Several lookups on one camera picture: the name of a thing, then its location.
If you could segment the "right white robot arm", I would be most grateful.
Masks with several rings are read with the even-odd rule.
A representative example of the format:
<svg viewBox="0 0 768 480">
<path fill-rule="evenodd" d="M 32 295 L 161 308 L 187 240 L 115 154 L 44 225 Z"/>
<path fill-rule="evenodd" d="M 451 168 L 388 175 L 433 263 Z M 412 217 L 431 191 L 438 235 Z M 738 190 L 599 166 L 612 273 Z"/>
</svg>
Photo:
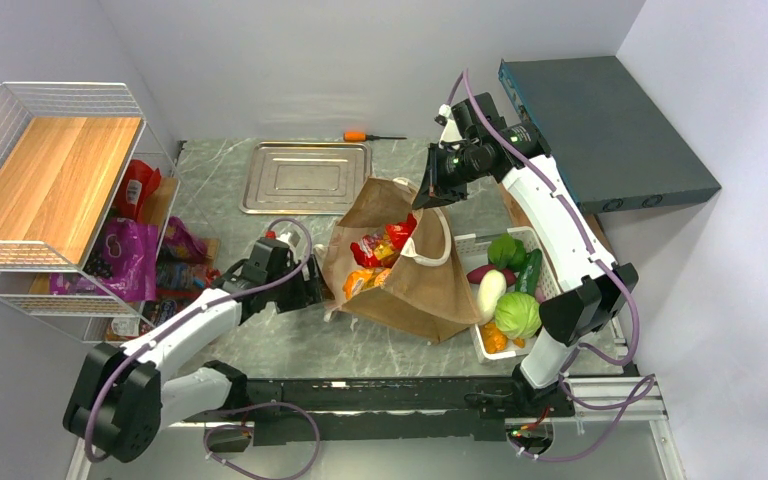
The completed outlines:
<svg viewBox="0 0 768 480">
<path fill-rule="evenodd" d="M 438 208 L 466 199 L 470 182 L 493 177 L 529 217 L 551 260 L 561 287 L 540 306 L 543 322 L 531 352 L 515 371 L 511 401 L 517 411 L 534 415 L 550 399 L 574 352 L 589 345 L 585 337 L 600 329 L 622 307 L 631 314 L 630 363 L 640 340 L 640 315 L 632 295 L 639 277 L 631 264 L 619 265 L 600 243 L 574 205 L 549 146 L 528 122 L 507 126 L 487 93 L 443 103 L 435 116 L 442 127 L 430 145 L 415 210 Z"/>
</svg>

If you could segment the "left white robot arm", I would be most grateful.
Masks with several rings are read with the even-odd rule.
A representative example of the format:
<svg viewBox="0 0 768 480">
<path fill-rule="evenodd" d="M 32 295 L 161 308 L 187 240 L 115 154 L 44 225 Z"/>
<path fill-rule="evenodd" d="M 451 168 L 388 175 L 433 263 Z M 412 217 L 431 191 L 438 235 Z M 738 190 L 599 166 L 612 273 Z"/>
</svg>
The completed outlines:
<svg viewBox="0 0 768 480">
<path fill-rule="evenodd" d="M 176 373 L 268 304 L 285 313 L 322 302 L 310 233 L 298 221 L 292 225 L 283 233 L 269 225 L 248 257 L 154 330 L 120 345 L 99 343 L 87 353 L 63 426 L 82 439 L 89 461 L 130 462 L 176 422 L 204 412 L 232 420 L 253 408 L 247 376 L 226 363 L 213 360 L 192 374 Z"/>
</svg>

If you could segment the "white perforated plastic basket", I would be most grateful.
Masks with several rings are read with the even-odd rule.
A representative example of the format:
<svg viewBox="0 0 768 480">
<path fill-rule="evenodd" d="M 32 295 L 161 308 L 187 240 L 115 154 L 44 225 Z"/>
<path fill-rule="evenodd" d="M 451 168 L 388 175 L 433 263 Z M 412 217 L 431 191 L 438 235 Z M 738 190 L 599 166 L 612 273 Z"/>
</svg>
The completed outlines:
<svg viewBox="0 0 768 480">
<path fill-rule="evenodd" d="M 539 307 L 560 294 L 534 230 L 511 228 L 484 239 L 460 235 L 455 244 L 486 318 L 470 328 L 478 361 L 489 364 L 529 354 L 543 327 Z"/>
</svg>

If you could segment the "red candy bag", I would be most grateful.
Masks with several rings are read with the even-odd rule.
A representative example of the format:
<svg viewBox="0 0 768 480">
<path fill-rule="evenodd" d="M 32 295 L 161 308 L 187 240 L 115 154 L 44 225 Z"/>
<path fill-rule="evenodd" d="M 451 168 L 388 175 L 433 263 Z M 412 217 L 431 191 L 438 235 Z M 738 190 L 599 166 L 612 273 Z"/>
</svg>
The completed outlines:
<svg viewBox="0 0 768 480">
<path fill-rule="evenodd" d="M 413 214 L 405 221 L 386 224 L 372 234 L 352 242 L 350 249 L 355 262 L 363 268 L 391 268 L 401 255 L 417 226 Z"/>
</svg>

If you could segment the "burlap grocery bag pink print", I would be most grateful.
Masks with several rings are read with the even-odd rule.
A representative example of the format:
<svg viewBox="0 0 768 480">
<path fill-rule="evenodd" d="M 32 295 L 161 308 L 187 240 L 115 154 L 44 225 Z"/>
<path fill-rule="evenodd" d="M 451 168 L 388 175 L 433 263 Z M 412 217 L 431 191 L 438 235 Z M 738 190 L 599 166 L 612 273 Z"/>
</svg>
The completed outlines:
<svg viewBox="0 0 768 480">
<path fill-rule="evenodd" d="M 413 211 L 417 188 L 402 178 L 370 177 L 332 229 L 321 269 L 335 299 L 329 305 L 352 315 L 424 337 L 433 343 L 480 322 L 474 294 L 456 250 L 445 208 Z M 360 268 L 350 244 L 413 215 L 418 226 L 379 286 L 348 297 L 343 291 Z"/>
</svg>

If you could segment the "orange snack bag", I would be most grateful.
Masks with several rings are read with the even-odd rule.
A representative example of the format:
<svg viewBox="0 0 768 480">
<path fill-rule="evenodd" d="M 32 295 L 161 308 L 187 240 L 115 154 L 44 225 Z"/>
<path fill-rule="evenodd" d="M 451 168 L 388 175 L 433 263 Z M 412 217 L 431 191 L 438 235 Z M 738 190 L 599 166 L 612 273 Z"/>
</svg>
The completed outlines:
<svg viewBox="0 0 768 480">
<path fill-rule="evenodd" d="M 362 291 L 380 287 L 386 282 L 390 272 L 391 269 L 386 267 L 365 268 L 350 272 L 343 285 L 346 299 Z"/>
</svg>

